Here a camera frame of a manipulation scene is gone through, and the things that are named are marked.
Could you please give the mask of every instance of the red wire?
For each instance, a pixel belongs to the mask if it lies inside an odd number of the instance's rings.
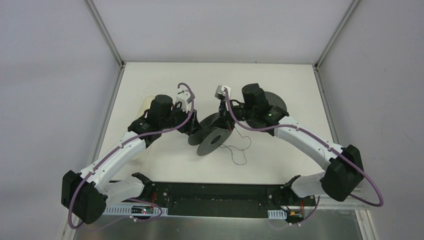
[[[155,203],[156,197],[157,197],[156,192],[154,192],[153,193],[153,199],[151,200],[152,203]]]
[[[302,200],[302,201],[300,201],[300,210],[299,210],[299,212],[302,212],[304,210],[304,208],[305,208],[305,202]]]

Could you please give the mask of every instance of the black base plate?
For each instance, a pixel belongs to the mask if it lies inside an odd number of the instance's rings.
[[[168,215],[268,218],[268,210],[280,210],[274,204],[273,197],[277,191],[281,191],[281,186],[154,182],[149,188],[152,196],[156,195],[155,203],[168,208]],[[301,200],[305,206],[313,207],[316,203],[315,198],[305,197]],[[301,200],[294,205],[300,206]]]

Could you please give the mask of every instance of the metal floor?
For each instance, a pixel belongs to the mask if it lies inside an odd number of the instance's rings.
[[[105,215],[90,229],[119,216]],[[317,210],[300,227],[284,220],[165,216],[152,222],[123,219],[100,231],[82,227],[75,240],[362,240],[354,210]]]

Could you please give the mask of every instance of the thin black wire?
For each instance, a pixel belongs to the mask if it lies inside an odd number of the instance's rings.
[[[277,204],[277,202],[276,202],[276,199],[275,199],[275,197],[273,198],[273,202],[274,202],[274,204],[275,205],[277,205],[283,212],[286,212],[286,213],[288,213],[288,214],[291,214],[292,213],[292,210],[288,207],[288,206],[284,206],[284,207],[286,207],[287,208],[287,210],[286,209],[284,209],[284,208],[282,208],[279,204]],[[301,211],[295,211],[294,213],[295,214],[299,214]]]
[[[224,149],[224,148],[229,149],[229,150],[230,150],[230,152],[231,152],[231,160],[232,160],[232,162],[233,162],[235,165],[242,166],[242,165],[245,165],[245,164],[247,164],[247,163],[248,163],[248,159],[246,158],[245,150],[251,147],[251,145],[252,145],[252,139],[251,139],[249,136],[242,136],[242,135],[240,134],[239,130],[237,130],[237,128],[236,128],[236,127],[235,127],[234,129],[237,131],[238,135],[240,135],[240,137],[241,137],[242,139],[244,139],[244,138],[248,138],[248,139],[249,139],[249,146],[247,146],[246,148],[240,149],[240,148],[238,148],[238,147],[236,147],[236,146],[233,146],[233,145],[228,145],[228,146],[227,146],[227,145],[221,144],[219,147],[220,147],[220,148],[222,148],[222,149]],[[245,162],[244,162],[243,164],[240,164],[240,163],[237,163],[236,161],[234,161],[233,150],[231,150],[231,148],[230,148],[230,147],[235,148],[235,149],[237,149],[237,150],[239,150],[239,151],[242,151],[242,152],[243,152],[243,156],[244,156],[244,160],[245,160]]]

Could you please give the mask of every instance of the white bracket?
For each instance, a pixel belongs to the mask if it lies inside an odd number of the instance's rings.
[[[181,88],[177,88],[178,89],[178,93],[176,94],[175,97],[175,102],[181,102],[181,109],[188,113],[189,110],[191,109],[191,103],[192,100],[195,98],[195,96],[191,96],[190,92],[188,90],[182,90]]]
[[[283,210],[268,210],[269,219],[287,219],[287,213]]]
[[[119,215],[119,216],[146,216],[146,217],[154,217],[157,216],[161,213],[161,211],[159,210],[159,208],[154,207],[153,208],[153,213],[132,213],[131,209],[133,207],[146,207],[149,208],[150,205],[147,204],[115,204],[111,207],[107,207],[104,212],[103,215]],[[168,208],[162,207],[162,215],[161,217],[167,216],[168,215]]]
[[[228,91],[228,97],[230,98],[231,97],[231,87],[226,86],[226,85],[218,85],[218,87],[216,88],[216,91],[215,91],[215,98],[218,99],[219,96],[225,96],[225,92],[224,92],[225,89]]]

